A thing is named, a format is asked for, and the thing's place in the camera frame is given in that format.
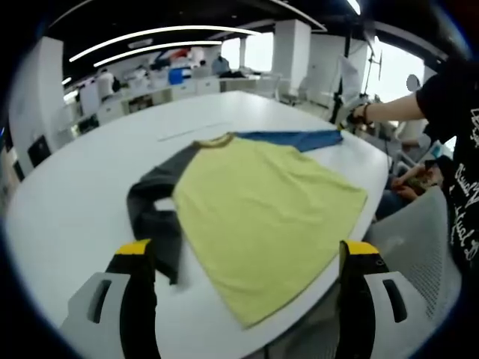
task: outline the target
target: white cabinet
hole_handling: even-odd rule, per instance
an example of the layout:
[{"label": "white cabinet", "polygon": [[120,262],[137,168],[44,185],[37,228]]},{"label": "white cabinet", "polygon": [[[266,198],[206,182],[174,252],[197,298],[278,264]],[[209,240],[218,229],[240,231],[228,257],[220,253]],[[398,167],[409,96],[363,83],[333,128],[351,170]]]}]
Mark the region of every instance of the white cabinet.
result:
[{"label": "white cabinet", "polygon": [[189,82],[181,85],[175,85],[171,88],[171,99],[177,101],[179,99],[187,99],[196,95],[195,83]]},{"label": "white cabinet", "polygon": [[207,95],[210,93],[219,93],[219,80],[218,79],[197,79],[196,80],[196,94]]},{"label": "white cabinet", "polygon": [[110,121],[116,120],[125,115],[121,101],[106,103],[100,107],[97,112],[97,119],[100,125],[104,125]]}]

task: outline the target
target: white table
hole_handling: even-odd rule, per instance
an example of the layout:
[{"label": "white table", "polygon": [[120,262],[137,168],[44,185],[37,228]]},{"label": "white table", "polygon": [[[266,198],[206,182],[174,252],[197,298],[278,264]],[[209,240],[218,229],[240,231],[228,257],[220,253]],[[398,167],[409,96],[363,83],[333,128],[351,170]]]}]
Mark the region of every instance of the white table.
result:
[{"label": "white table", "polygon": [[[94,272],[104,271],[121,245],[134,240],[126,211],[129,187],[193,140],[227,131],[331,128],[295,108],[229,92],[152,107],[82,136],[25,179],[7,214],[8,247],[33,302],[53,325],[63,322],[73,293]],[[386,182],[385,154],[344,133],[341,145],[308,156],[367,190],[350,236],[361,240]],[[162,358],[238,359],[254,352],[324,296],[338,266],[336,258],[286,307],[243,330],[184,242],[179,284],[169,286],[156,274],[156,340]]]}]

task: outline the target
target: black t-shirt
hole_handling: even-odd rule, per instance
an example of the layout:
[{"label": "black t-shirt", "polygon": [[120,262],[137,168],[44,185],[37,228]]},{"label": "black t-shirt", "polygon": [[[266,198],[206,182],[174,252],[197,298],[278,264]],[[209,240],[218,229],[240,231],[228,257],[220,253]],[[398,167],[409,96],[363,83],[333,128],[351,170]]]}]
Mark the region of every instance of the black t-shirt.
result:
[{"label": "black t-shirt", "polygon": [[463,274],[479,277],[479,71],[450,65],[416,93],[430,130],[444,142],[457,137],[443,189],[451,216],[451,247]]}]

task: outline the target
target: ceiling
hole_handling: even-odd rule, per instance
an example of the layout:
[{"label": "ceiling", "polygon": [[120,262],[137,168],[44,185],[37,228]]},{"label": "ceiling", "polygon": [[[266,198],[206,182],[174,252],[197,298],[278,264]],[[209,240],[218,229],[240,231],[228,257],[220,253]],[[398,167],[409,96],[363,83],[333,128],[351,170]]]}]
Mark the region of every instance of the ceiling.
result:
[{"label": "ceiling", "polygon": [[[330,34],[346,34],[353,24],[353,36],[361,37],[362,21],[372,19],[407,30],[432,43],[442,51],[452,50],[447,37],[440,31],[441,23],[431,11],[428,0],[359,0],[363,16],[359,18],[346,0],[289,0],[285,1],[311,18],[324,24]],[[448,12],[464,20],[464,33],[476,38],[475,18],[460,3],[467,0],[447,0]],[[70,63],[77,53],[114,37],[151,28],[174,25],[222,25],[239,27],[264,19],[302,19],[301,16],[272,0],[176,0],[176,1],[118,1],[63,0],[51,7],[46,22],[46,35],[64,41],[64,75],[79,79],[94,71],[93,63],[129,51],[127,44],[140,40],[125,40],[86,55]],[[258,31],[269,31],[272,25]],[[153,38],[153,45],[177,41],[206,40],[214,31],[172,31],[144,38]],[[408,46],[407,41],[386,36],[386,41]],[[424,49],[411,45],[418,55]]]}]

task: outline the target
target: blue sleeve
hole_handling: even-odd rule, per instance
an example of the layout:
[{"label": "blue sleeve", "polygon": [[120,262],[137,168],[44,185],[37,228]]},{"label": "blue sleeve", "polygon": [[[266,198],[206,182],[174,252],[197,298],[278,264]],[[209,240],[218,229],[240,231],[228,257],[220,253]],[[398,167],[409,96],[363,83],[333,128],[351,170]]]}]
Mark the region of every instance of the blue sleeve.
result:
[{"label": "blue sleeve", "polygon": [[336,129],[299,132],[238,132],[237,136],[253,141],[294,146],[299,152],[334,146],[343,140],[341,132]]}]

